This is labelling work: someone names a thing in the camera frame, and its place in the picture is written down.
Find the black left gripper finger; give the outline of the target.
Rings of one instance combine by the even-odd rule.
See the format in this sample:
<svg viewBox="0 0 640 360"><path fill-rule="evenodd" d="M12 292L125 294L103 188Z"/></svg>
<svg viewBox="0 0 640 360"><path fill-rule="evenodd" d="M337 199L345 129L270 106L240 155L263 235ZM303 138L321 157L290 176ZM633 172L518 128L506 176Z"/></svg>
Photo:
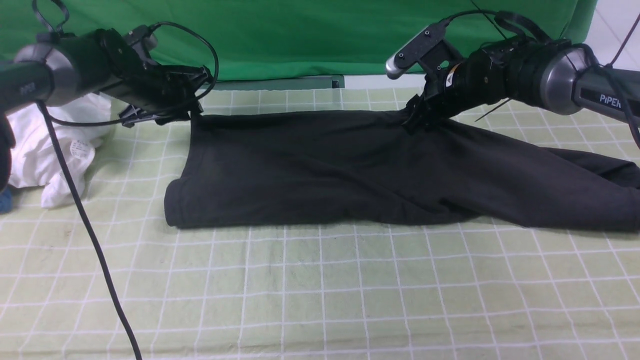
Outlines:
<svg viewBox="0 0 640 360"><path fill-rule="evenodd" d="M173 122L189 121L192 116L200 114L201 104L199 102L190 102L182 106L160 105L147 109L130 104L119 112L119 121L124 127L133 127L142 122L154 122L156 125L164 126Z"/></svg>
<svg viewBox="0 0 640 360"><path fill-rule="evenodd" d="M174 73L186 84L189 84L194 91L213 84L213 74L206 66L175 66Z"/></svg>

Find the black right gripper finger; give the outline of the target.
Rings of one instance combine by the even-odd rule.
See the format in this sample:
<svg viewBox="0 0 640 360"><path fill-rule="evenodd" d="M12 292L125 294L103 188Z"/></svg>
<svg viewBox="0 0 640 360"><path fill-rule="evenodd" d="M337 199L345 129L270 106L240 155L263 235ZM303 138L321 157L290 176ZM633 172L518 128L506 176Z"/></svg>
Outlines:
<svg viewBox="0 0 640 360"><path fill-rule="evenodd" d="M410 98L406 103L405 110L408 117L402 123L402 128L407 133L429 130L443 121L443 116L438 109L431 105L430 101L422 95L414 95Z"/></svg>

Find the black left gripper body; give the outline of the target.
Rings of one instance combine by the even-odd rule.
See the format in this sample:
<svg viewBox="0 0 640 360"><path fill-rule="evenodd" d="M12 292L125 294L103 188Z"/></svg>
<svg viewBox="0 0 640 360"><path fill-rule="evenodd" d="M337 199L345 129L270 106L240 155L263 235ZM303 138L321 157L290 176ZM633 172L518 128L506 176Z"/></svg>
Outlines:
<svg viewBox="0 0 640 360"><path fill-rule="evenodd" d="M185 65L159 64L151 57L151 50L141 44L130 47L123 36L113 28L97 35L110 70L101 92L140 109L199 103L196 90L175 73L175 66Z"/></svg>

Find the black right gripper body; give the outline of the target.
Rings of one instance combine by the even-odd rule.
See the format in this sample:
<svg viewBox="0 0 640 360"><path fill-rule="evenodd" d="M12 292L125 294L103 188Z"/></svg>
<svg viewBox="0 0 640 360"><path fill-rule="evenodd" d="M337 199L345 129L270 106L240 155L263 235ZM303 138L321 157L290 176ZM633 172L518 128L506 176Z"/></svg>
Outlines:
<svg viewBox="0 0 640 360"><path fill-rule="evenodd" d="M494 42L473 51L459 63L442 63L438 78L428 79L421 96L430 102L443 121L480 105L502 100L525 100L518 89L528 42Z"/></svg>

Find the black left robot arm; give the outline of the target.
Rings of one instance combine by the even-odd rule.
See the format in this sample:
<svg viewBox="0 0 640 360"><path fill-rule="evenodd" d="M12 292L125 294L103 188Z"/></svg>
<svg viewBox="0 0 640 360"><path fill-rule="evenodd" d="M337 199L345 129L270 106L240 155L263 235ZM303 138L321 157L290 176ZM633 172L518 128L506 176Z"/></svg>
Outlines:
<svg viewBox="0 0 640 360"><path fill-rule="evenodd" d="M164 22L140 25L126 34L97 29L76 36L65 32L38 35L36 43L21 48L0 74L1 187L9 183L11 149L16 137L8 115L32 104L59 107L91 93L103 93L126 104L117 123L132 128L154 121L166 125L201 115L201 96L211 92L220 72L218 54L192 30L167 22L202 42L214 59L207 66L160 64L151 57L158 41L155 30Z"/></svg>

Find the gray right robot arm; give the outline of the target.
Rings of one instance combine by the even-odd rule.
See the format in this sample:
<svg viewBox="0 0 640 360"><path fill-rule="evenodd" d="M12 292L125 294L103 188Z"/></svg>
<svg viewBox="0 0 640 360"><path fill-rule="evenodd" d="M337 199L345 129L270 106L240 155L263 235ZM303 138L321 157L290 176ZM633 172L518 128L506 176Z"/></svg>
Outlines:
<svg viewBox="0 0 640 360"><path fill-rule="evenodd" d="M587 109L624 122L639 139L638 71L601 66L585 44L505 39L471 53L409 102L412 133L481 105L519 101L560 116Z"/></svg>

